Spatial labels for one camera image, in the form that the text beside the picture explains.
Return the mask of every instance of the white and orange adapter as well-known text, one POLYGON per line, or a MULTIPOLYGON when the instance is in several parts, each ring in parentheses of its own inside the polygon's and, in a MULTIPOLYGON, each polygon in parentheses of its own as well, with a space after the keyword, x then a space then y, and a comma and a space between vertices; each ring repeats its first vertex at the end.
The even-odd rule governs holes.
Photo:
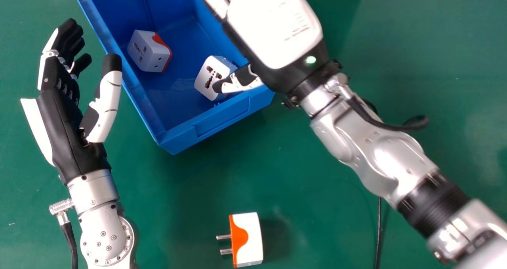
POLYGON ((261 224, 257 213, 229 215, 231 233, 217 235, 217 240, 231 240, 230 249, 221 249, 221 255, 232 254, 235 268, 261 264, 264 260, 261 224))

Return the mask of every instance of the blue plastic box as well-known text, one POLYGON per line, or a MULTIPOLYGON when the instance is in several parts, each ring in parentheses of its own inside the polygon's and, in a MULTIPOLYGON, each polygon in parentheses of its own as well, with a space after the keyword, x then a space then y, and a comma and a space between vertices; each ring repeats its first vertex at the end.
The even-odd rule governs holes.
POLYGON ((176 154, 271 103, 263 86, 219 104, 194 89, 204 60, 221 55, 247 60, 221 30, 202 0, 78 0, 107 53, 123 58, 123 87, 153 139, 176 154), (157 31, 173 57, 163 73, 143 72, 127 45, 135 29, 157 31))

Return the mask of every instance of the metal pin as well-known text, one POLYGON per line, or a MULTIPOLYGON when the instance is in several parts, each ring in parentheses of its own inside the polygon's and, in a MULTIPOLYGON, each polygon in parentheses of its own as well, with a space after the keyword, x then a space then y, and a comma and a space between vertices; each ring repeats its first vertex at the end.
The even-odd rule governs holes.
POLYGON ((217 235, 217 240, 226 240, 230 239, 231 235, 217 235))
POLYGON ((227 254, 232 254, 232 248, 220 250, 220 255, 227 255, 227 254))

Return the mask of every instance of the green led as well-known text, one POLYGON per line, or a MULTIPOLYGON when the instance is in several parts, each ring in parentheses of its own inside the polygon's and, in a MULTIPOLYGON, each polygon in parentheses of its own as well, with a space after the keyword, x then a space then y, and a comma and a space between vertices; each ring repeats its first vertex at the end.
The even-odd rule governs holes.
POLYGON ((305 59, 305 62, 308 64, 308 65, 313 65, 317 62, 317 58, 315 58, 315 56, 308 56, 306 59, 305 59))

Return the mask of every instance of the green surface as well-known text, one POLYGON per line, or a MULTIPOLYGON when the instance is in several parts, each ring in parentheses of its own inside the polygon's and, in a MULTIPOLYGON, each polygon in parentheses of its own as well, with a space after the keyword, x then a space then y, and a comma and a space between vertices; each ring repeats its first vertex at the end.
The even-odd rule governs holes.
MULTIPOLYGON (((429 115, 431 125, 414 134, 429 157, 507 218, 507 0, 309 2, 354 90, 388 122, 429 115)), ((104 53, 76 0, 0 0, 2 269, 70 267, 48 211, 68 191, 40 154, 19 103, 36 95, 40 51, 68 17, 84 26, 95 60, 81 76, 86 102, 104 53)), ((262 218, 265 269, 372 268, 375 197, 326 152, 302 111, 288 112, 279 101, 171 156, 123 93, 106 146, 121 201, 141 231, 141 269, 231 268, 214 235, 227 232, 230 213, 248 211, 262 218)), ((386 211, 386 218, 382 268, 440 267, 398 213, 386 211)), ((74 229, 79 236, 77 223, 74 229)))

